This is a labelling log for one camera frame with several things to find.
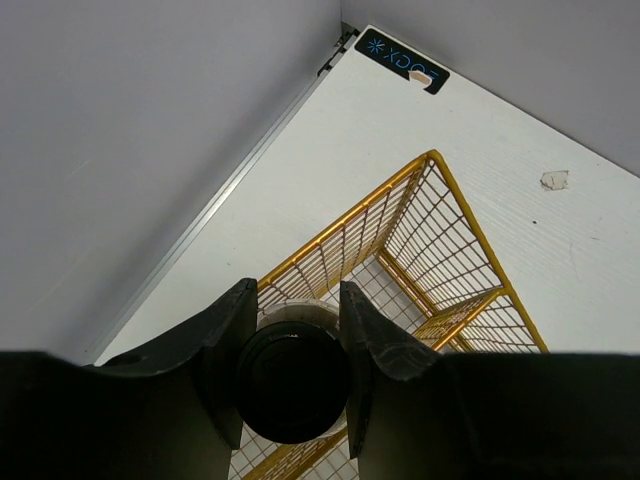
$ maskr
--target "white board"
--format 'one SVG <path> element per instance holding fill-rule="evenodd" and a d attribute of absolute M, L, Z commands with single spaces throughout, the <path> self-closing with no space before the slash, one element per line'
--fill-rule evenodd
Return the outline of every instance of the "white board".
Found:
<path fill-rule="evenodd" d="M 551 351 L 640 352 L 640 180 L 455 73 L 430 95 L 351 48 L 101 361 L 260 278 L 432 148 Z M 556 171 L 566 188 L 544 188 Z"/>

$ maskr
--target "white wall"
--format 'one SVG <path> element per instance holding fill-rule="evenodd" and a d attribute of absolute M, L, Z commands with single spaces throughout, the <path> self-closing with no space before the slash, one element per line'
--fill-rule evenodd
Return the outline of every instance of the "white wall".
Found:
<path fill-rule="evenodd" d="M 3 1 L 0 349 L 83 361 L 326 60 L 339 12 L 338 0 Z"/>
<path fill-rule="evenodd" d="M 377 25 L 636 175 L 636 0 L 345 0 Z"/>

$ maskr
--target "sticker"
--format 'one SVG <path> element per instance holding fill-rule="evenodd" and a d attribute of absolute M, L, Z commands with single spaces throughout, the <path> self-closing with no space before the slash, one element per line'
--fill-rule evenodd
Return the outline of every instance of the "sticker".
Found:
<path fill-rule="evenodd" d="M 444 68 L 418 55 L 413 50 L 370 28 L 356 43 L 356 50 L 405 80 L 419 80 L 424 89 L 435 95 L 451 75 Z"/>

